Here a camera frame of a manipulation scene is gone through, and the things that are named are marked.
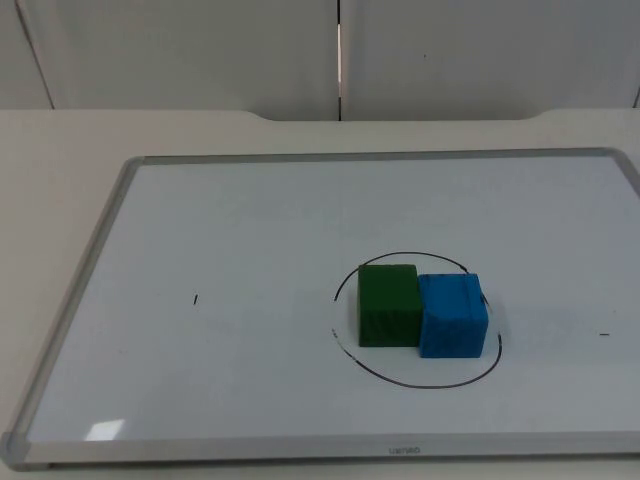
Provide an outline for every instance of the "white table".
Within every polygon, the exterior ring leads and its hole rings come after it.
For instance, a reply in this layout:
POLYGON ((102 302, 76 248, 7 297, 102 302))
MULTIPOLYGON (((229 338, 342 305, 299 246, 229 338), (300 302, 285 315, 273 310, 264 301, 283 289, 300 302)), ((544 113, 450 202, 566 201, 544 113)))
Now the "white table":
MULTIPOLYGON (((0 428, 122 162, 136 155, 615 147, 640 168, 640 110, 522 121, 271 122, 240 112, 0 111, 0 428)), ((47 478, 637 478, 640 459, 358 462, 39 472, 47 478)), ((0 467, 0 479, 24 478, 0 467)))

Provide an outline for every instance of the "black ink mark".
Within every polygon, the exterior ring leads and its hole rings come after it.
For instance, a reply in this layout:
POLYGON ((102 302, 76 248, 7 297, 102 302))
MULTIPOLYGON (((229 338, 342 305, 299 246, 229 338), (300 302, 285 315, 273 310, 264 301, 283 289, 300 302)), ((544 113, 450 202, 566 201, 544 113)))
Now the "black ink mark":
POLYGON ((347 357, 349 357, 351 360, 353 360, 356 363, 356 365, 358 365, 360 368, 362 368, 363 370, 366 370, 371 375, 374 375, 374 376, 378 377, 379 379, 384 380, 385 382, 393 383, 394 385, 398 385, 400 387, 414 388, 416 390, 446 390, 446 389, 449 389, 449 388, 464 387, 465 385, 469 385, 471 383, 475 383, 478 380, 482 380, 484 377, 489 375, 493 371, 493 369, 498 366, 498 363, 500 363, 500 359, 502 358, 502 335, 498 334, 498 355, 496 356, 496 359, 491 364, 491 366, 488 369, 486 369, 483 373, 478 375, 477 377, 473 377, 473 378, 471 378, 469 380, 465 380, 464 382, 450 383, 450 384, 445 384, 445 385, 414 385, 412 383, 404 383, 404 382, 401 382, 399 380, 394 380, 393 378, 386 377, 383 374, 378 373, 375 370, 373 370, 372 368, 366 366, 364 363, 362 363, 360 360, 358 360, 356 357, 354 357, 342 345, 342 342, 340 342, 340 339, 338 338, 338 334, 336 333, 335 329, 331 329, 331 333, 333 334, 333 338, 335 338, 335 340, 338 343, 338 346, 340 347, 340 349, 347 355, 347 357))
MULTIPOLYGON (((344 286, 346 285, 346 283, 349 281, 349 279, 351 277, 353 277, 357 272, 358 269, 362 266, 362 265, 369 265, 370 263, 375 262, 376 260, 380 260, 382 258, 386 258, 386 257, 391 257, 393 255, 422 255, 425 257, 432 257, 432 258, 439 258, 440 260, 444 260, 445 262, 449 262, 452 263, 454 265, 456 265, 460 270, 462 270, 464 273, 469 273, 469 270, 467 269, 467 267, 465 267, 464 265, 462 265, 459 262, 456 262, 455 260, 452 260, 451 258, 447 258, 444 257, 442 255, 437 255, 435 253, 427 253, 427 252, 391 252, 391 253, 385 253, 384 255, 378 255, 377 257, 373 257, 370 258, 369 260, 367 260, 366 262, 358 265, 356 268, 354 268, 348 275, 347 277, 342 281, 342 283, 340 284, 340 286, 338 287, 338 291, 336 292, 335 297, 333 297, 333 301, 337 301, 338 297, 340 296, 340 292, 342 291, 342 289, 344 288, 344 286)), ((485 303, 488 304, 487 299, 484 297, 484 294, 482 295, 483 300, 485 303)))

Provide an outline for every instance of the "block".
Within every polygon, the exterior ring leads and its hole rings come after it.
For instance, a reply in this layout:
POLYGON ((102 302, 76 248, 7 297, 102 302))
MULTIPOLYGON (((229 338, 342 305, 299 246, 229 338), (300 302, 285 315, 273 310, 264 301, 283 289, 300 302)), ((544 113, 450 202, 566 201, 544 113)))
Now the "block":
POLYGON ((489 325, 478 276, 420 275, 423 358, 477 358, 489 325))
POLYGON ((363 265, 358 269, 361 347, 417 347, 422 301, 415 265, 363 265))

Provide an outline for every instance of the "blue cube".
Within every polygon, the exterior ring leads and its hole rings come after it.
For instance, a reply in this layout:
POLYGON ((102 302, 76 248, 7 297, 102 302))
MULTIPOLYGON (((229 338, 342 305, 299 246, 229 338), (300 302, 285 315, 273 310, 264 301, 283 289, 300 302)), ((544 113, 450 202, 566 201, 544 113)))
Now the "blue cube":
POLYGON ((423 317, 420 356, 477 358, 489 316, 475 274, 420 275, 423 317))

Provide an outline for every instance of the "green cube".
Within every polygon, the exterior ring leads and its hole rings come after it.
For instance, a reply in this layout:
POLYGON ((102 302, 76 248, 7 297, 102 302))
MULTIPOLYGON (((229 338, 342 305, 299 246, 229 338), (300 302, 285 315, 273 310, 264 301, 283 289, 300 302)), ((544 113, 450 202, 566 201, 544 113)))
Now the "green cube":
POLYGON ((417 347, 422 300, 415 265, 362 265, 358 321, 361 347, 417 347))

